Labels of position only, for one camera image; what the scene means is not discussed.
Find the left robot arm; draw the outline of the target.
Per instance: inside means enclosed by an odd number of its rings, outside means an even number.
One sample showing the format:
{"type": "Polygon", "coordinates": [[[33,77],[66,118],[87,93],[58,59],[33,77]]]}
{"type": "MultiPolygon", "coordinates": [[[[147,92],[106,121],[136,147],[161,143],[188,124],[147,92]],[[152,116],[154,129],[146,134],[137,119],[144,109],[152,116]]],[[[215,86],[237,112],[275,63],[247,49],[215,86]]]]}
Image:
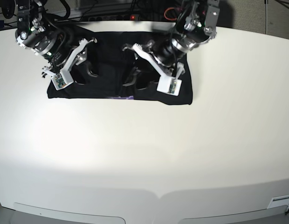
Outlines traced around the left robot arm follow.
{"type": "Polygon", "coordinates": [[[218,0],[184,0],[167,34],[146,44],[125,44],[122,50],[134,52],[157,72],[158,91],[175,94],[182,86],[180,77],[186,72],[180,60],[195,47],[216,37],[219,14],[218,0]]]}

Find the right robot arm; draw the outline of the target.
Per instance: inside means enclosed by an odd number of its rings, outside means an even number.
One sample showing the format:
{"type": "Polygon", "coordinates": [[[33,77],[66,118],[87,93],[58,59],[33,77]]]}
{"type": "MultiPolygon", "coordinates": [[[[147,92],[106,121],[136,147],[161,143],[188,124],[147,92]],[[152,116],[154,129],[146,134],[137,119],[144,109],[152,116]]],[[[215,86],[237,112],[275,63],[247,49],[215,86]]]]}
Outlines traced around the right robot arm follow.
{"type": "Polygon", "coordinates": [[[73,83],[85,85],[87,82],[79,67],[85,73],[98,77],[94,64],[88,56],[88,46],[97,43],[92,37],[80,37],[73,27],[61,25],[70,17],[70,7],[64,0],[64,16],[49,14],[45,9],[45,0],[18,0],[16,43],[42,56],[49,63],[42,68],[41,76],[49,76],[56,90],[62,90],[73,83]]]}

